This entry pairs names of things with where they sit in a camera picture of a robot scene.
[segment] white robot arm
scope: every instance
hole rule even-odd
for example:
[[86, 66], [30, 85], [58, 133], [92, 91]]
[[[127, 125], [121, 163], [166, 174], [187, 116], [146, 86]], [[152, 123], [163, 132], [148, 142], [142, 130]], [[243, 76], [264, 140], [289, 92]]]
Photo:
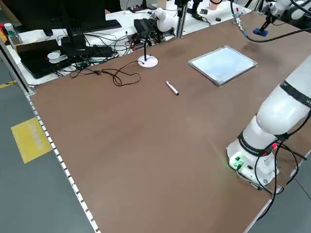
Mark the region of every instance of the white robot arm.
[[252, 183], [259, 184], [258, 178], [260, 183], [268, 184], [275, 167], [269, 146], [277, 139], [285, 140], [287, 132], [310, 114], [311, 56], [272, 91], [248, 126], [227, 147], [230, 166]]
[[[296, 3], [302, 6], [304, 9], [308, 10], [311, 7], [311, 0], [299, 0]], [[290, 0], [278, 0], [270, 8], [270, 13], [276, 18], [282, 16], [286, 10], [289, 10], [292, 7], [292, 2]], [[300, 9], [295, 10], [291, 14], [292, 19], [300, 19], [303, 17], [305, 12]]]
[[[286, 10], [295, 7], [292, 2], [294, 0], [278, 0], [275, 3], [270, 3], [267, 6], [265, 12], [267, 14], [265, 23], [260, 27], [253, 30], [253, 33], [257, 35], [266, 36], [268, 32], [266, 28], [270, 25], [270, 23], [274, 23], [278, 18], [280, 18]], [[305, 10], [308, 10], [311, 7], [311, 0], [299, 0], [294, 2], [297, 6], [301, 6]], [[304, 16], [305, 12], [301, 9], [296, 9], [291, 12], [291, 19], [298, 20]]]

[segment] blue clamp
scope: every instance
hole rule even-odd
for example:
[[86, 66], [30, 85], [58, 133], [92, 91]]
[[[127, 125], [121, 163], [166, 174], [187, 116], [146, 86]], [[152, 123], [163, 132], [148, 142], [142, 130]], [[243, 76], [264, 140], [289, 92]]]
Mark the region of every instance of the blue clamp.
[[268, 34], [268, 31], [263, 30], [263, 31], [261, 32], [259, 28], [255, 28], [255, 29], [253, 30], [253, 33], [256, 34], [256, 35], [266, 36], [266, 35]]

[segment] bottle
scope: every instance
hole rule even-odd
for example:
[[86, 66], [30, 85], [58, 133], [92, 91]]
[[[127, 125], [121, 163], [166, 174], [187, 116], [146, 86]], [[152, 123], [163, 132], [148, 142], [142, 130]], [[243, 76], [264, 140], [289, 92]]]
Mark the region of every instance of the bottle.
[[5, 29], [8, 32], [9, 35], [9, 41], [13, 45], [19, 45], [22, 44], [23, 41], [21, 40], [20, 36], [18, 33], [15, 31], [13, 25], [11, 23], [5, 23], [4, 24]]

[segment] label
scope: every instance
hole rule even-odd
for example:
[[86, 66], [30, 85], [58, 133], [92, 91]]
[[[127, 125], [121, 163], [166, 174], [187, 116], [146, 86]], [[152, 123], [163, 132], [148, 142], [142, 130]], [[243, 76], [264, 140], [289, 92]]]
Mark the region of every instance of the label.
[[52, 150], [36, 117], [11, 127], [11, 130], [24, 163]]

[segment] microphone stand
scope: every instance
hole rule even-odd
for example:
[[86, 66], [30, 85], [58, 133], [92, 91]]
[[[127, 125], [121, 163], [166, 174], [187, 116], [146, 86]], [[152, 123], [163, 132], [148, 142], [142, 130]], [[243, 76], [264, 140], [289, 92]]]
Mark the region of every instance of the microphone stand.
[[158, 64], [158, 59], [156, 57], [152, 55], [147, 55], [147, 41], [149, 39], [151, 29], [153, 28], [154, 24], [157, 21], [158, 21], [158, 18], [156, 18], [156, 20], [153, 22], [153, 24], [148, 30], [147, 36], [145, 38], [145, 43], [144, 43], [144, 55], [138, 58], [138, 64], [144, 68], [153, 68], [153, 67], [156, 67]]

